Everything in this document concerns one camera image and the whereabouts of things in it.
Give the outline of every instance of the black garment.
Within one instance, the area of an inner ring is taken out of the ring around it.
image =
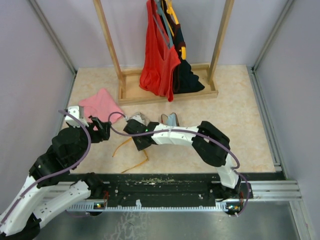
[[[185,93],[196,93],[205,88],[200,82],[199,82],[199,76],[195,75],[191,71],[190,64],[181,58],[181,47],[185,47],[186,43],[184,40],[184,36],[181,31],[180,24],[176,24],[170,14],[167,13],[167,4],[165,0],[161,0],[161,6],[163,6],[163,12],[167,18],[163,19],[161,16],[161,22],[163,26],[165,26],[166,23],[169,22],[169,25],[171,26],[171,29],[173,31],[174,36],[172,37],[174,48],[176,52],[178,53],[179,59],[181,63],[174,69],[173,71],[173,93],[174,94],[185,94]]]

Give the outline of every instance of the floor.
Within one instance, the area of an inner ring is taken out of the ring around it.
[[[127,116],[142,112],[151,121],[161,114],[175,112],[183,127],[209,121],[230,138],[231,151],[240,160],[240,172],[275,172],[272,156],[260,118],[258,106],[245,65],[219,65],[215,72],[218,97],[122,106]],[[80,68],[75,79],[69,106],[77,105],[106,88],[116,100],[118,79],[113,68]],[[113,126],[121,131],[126,122],[120,119]],[[88,156],[74,173],[121,173],[145,159],[130,141],[112,157],[127,137],[111,133],[109,141],[91,146]],[[149,161],[127,173],[215,173],[191,147],[152,145],[146,149]]]
[[[250,202],[241,215],[224,212],[103,212],[73,218],[65,212],[35,240],[298,240],[288,202]]]

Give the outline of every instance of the wooden base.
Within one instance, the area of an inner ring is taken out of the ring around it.
[[[210,65],[208,63],[192,64],[191,67],[193,73],[199,76],[199,81],[204,85],[204,89],[199,92],[175,94],[173,101],[216,98],[218,96],[217,85],[215,81],[208,81]],[[118,104],[124,106],[167,102],[166,97],[156,96],[152,92],[139,87],[141,72],[142,68],[122,70],[126,90],[122,91],[119,82]]]

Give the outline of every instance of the clothes hanger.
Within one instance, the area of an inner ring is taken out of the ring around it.
[[[170,48],[170,42],[167,42],[166,37],[165,37],[165,34],[166,34],[166,33],[163,32],[163,30],[162,30],[162,28],[160,27],[160,25],[159,25],[156,17],[155,17],[154,15],[153,15],[152,17],[153,17],[153,20],[155,21],[155,24],[156,24],[157,28],[158,28],[159,31],[160,31],[161,36],[163,37],[163,40],[164,40],[166,46],[167,46],[168,48]]]
[[[175,21],[175,24],[178,25],[178,24],[179,24],[179,21],[178,21],[178,18],[177,18],[176,13],[175,13],[175,11],[174,11],[174,9],[173,9],[173,7],[172,7],[172,0],[165,0],[165,2],[166,2],[166,5],[167,5],[167,10],[166,10],[166,12],[167,12],[168,14],[170,14],[170,15],[173,16],[173,19],[174,19],[174,21]],[[185,46],[182,46],[182,47],[181,47],[181,58],[182,58],[183,60],[186,60],[186,58],[187,58],[187,50],[186,50],[186,47],[185,47]]]
[[[155,3],[156,3],[156,11],[159,15],[162,16],[163,19],[166,19],[166,15],[164,13],[164,11],[162,10],[161,8],[161,3],[160,3],[161,0],[155,0]],[[153,19],[155,20],[155,23],[157,24],[158,28],[160,27],[158,25],[158,21],[156,20],[155,16],[153,16]],[[169,24],[168,22],[164,21],[164,26],[165,26],[165,29],[166,29],[166,32],[169,33],[170,31],[170,28],[169,28]],[[169,48],[171,48],[173,45],[174,45],[174,41],[172,40],[172,36],[171,34],[168,34],[168,37],[169,37]]]

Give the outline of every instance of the clothing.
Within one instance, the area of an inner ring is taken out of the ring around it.
[[[148,14],[148,27],[146,31],[145,60],[140,76],[140,87],[151,91],[155,95],[167,97],[169,102],[174,100],[173,73],[181,62],[175,47],[170,49],[168,35],[161,24],[161,18],[157,14],[155,0],[146,2]]]
[[[90,116],[98,117],[102,122],[108,122],[108,117],[112,112],[123,113],[105,88],[101,88],[97,94],[81,100],[79,106],[84,108],[84,116],[90,123],[92,123]],[[120,114],[113,114],[110,121],[115,123],[121,117]]]
[[[170,14],[167,13],[167,4],[165,0],[161,0],[161,6],[163,6],[163,12],[167,18],[163,19],[161,18],[161,22],[164,25],[165,22],[169,22],[169,25],[172,28],[174,36],[173,38],[173,44],[175,47],[175,50],[179,56],[179,59],[181,63],[174,69],[173,71],[173,93],[174,94],[185,94],[185,93],[196,93],[205,88],[200,82],[199,82],[199,76],[195,75],[191,71],[190,64],[186,61],[181,59],[181,47],[185,47],[186,43],[184,40],[184,36],[182,34],[181,25],[176,24]]]

